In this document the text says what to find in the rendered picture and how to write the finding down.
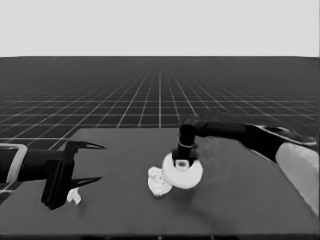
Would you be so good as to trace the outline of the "round white carrier with pins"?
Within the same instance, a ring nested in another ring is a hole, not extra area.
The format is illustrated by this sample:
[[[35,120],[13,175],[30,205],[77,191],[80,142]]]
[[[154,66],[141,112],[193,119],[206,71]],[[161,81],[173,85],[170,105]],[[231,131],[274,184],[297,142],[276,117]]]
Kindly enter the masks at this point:
[[[154,179],[148,175],[147,184],[148,184],[149,190],[150,190],[150,185],[156,185],[156,184],[162,185],[163,186],[163,195],[169,193],[172,189],[172,185],[164,178],[163,171],[162,171],[162,178],[161,179]]]

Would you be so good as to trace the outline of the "large thick white disc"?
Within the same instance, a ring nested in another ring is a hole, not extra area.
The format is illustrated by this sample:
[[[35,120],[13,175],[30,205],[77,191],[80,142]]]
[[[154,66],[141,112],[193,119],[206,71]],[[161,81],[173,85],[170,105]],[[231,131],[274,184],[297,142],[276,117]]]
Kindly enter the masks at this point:
[[[163,160],[162,173],[165,180],[172,186],[191,189],[200,183],[203,166],[199,160],[195,160],[191,166],[185,159],[178,159],[177,163],[174,163],[173,156],[169,153]]]

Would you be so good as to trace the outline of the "small white toothed gear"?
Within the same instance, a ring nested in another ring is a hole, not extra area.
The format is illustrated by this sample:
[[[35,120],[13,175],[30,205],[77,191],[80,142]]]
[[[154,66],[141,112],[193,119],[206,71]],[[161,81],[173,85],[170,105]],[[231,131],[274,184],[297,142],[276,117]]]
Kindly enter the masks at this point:
[[[162,185],[150,185],[150,190],[155,197],[160,197],[163,195],[163,186]]]
[[[162,178],[162,169],[153,166],[148,170],[148,175],[154,179],[161,179]]]

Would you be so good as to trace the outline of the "small white T-shaped piece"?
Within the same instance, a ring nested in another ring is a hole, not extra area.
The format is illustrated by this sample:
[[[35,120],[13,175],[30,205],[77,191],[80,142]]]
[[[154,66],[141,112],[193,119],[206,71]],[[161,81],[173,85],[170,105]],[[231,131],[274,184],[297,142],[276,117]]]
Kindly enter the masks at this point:
[[[79,204],[82,198],[78,192],[78,188],[71,189],[67,195],[68,202],[74,202],[75,204]]]

